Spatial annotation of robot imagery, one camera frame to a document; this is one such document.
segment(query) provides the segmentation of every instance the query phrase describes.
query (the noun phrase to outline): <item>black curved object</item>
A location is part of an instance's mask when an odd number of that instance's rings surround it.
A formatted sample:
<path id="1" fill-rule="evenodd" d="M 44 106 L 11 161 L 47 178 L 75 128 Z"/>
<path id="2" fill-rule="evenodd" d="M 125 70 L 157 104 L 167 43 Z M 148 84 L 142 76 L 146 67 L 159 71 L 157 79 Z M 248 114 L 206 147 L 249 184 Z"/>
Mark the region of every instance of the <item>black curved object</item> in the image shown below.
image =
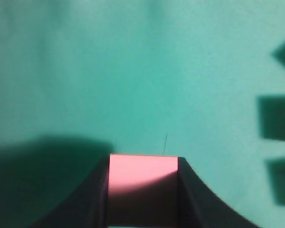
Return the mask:
<path id="1" fill-rule="evenodd" d="M 179 157 L 179 228 L 257 228 L 215 195 Z"/>
<path id="2" fill-rule="evenodd" d="M 257 228 L 218 198 L 187 160 L 178 158 L 178 228 Z M 107 228 L 109 156 L 77 190 L 30 228 Z"/>

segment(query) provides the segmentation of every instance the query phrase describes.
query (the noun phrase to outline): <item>green surface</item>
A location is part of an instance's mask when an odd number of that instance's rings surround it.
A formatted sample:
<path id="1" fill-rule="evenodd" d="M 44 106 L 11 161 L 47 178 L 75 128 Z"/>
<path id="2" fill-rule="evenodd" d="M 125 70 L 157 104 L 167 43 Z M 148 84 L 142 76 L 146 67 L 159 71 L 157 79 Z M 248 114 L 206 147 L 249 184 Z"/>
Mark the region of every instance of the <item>green surface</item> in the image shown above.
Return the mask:
<path id="1" fill-rule="evenodd" d="M 284 43 L 285 0 L 1 0 L 0 146 L 78 134 L 162 154 L 168 134 L 233 209 L 285 228 L 265 162 L 285 141 L 258 107 L 285 95 Z"/>

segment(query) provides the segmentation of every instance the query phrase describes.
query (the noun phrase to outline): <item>thin line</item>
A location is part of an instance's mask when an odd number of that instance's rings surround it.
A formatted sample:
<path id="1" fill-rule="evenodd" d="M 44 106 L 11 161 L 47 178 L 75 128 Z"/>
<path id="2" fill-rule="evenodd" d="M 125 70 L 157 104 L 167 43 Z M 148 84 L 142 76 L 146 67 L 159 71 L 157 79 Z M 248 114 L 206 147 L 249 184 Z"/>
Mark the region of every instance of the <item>thin line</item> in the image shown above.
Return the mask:
<path id="1" fill-rule="evenodd" d="M 166 138 L 165 138 L 165 145 L 163 147 L 163 152 L 162 152 L 163 155 L 165 154 L 165 151 L 166 151 L 167 138 L 168 138 L 168 133 L 166 134 Z"/>

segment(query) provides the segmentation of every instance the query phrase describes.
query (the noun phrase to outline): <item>pink rectangle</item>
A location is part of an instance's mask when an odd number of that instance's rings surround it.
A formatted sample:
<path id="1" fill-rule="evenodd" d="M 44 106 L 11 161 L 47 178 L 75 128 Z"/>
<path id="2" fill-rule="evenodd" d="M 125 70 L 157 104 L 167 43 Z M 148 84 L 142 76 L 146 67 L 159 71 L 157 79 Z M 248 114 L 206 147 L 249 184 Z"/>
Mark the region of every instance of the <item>pink rectangle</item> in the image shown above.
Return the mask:
<path id="1" fill-rule="evenodd" d="M 111 154 L 108 225 L 175 228 L 178 157 Z"/>

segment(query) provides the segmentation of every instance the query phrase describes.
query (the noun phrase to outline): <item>teal wall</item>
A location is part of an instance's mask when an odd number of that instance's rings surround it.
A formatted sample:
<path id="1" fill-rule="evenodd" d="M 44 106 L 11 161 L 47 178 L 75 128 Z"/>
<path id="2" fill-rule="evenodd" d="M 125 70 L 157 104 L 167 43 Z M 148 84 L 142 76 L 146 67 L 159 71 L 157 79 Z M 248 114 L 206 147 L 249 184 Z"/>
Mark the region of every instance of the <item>teal wall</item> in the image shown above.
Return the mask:
<path id="1" fill-rule="evenodd" d="M 0 145 L 45 133 L 184 156 L 227 204 L 285 228 L 257 97 L 285 94 L 272 53 L 285 0 L 0 1 Z"/>

